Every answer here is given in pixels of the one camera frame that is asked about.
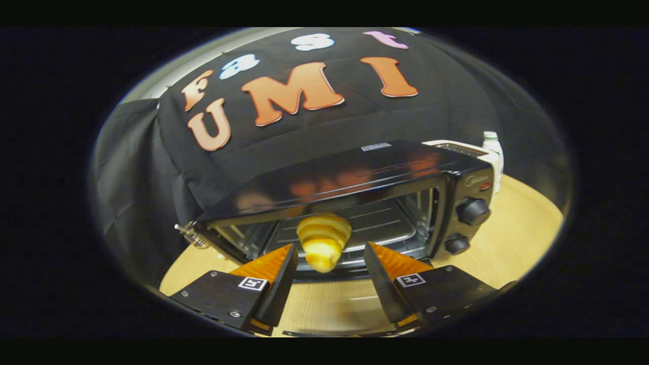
black knob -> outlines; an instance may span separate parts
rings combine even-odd
[[[481,225],[490,215],[491,211],[482,199],[469,199],[458,207],[459,221],[471,227]]]
[[[451,255],[458,255],[468,250],[471,245],[469,245],[469,239],[464,236],[454,236],[444,242],[446,250],[450,252]]]

label sticker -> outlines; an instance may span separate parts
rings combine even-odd
[[[397,281],[404,288],[407,288],[409,286],[415,286],[415,285],[419,285],[419,284],[424,284],[426,282],[424,280],[424,278],[419,276],[418,273],[397,277]]]
[[[379,149],[379,148],[391,147],[391,146],[392,146],[391,144],[387,144],[384,142],[379,144],[366,145],[365,147],[361,147],[361,149],[363,150],[363,152],[366,152],[366,151],[371,151],[373,149]]]
[[[243,281],[241,281],[241,283],[238,286],[243,289],[256,290],[258,292],[261,292],[267,282],[268,280],[266,279],[246,277]]]

letter s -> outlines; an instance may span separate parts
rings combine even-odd
[[[298,51],[311,51],[312,49],[327,48],[334,44],[329,34],[316,33],[294,38],[291,44],[297,45]]]

pink letter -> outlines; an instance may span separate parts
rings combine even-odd
[[[386,44],[386,45],[389,45],[390,47],[408,49],[408,46],[406,46],[405,44],[396,43],[395,41],[393,41],[392,39],[394,39],[395,37],[391,36],[389,34],[383,34],[383,33],[379,32],[379,31],[364,32],[363,34],[367,34],[368,36],[372,36],[372,37],[376,38],[379,42],[381,42],[383,44]]]

oven brand logo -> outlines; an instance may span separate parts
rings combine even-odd
[[[418,273],[397,277],[397,281],[404,288],[407,288],[409,286],[415,286],[415,285],[423,284],[423,283],[426,282],[421,276],[419,276]]]
[[[243,281],[241,281],[239,287],[243,289],[256,290],[258,292],[261,292],[267,282],[268,280],[266,279],[256,279],[254,277],[246,277]]]
[[[481,183],[481,182],[486,181],[488,179],[489,179],[488,176],[475,177],[475,176],[471,175],[471,176],[467,177],[467,182],[465,184],[467,186],[473,186],[473,185],[475,185],[477,183]]]

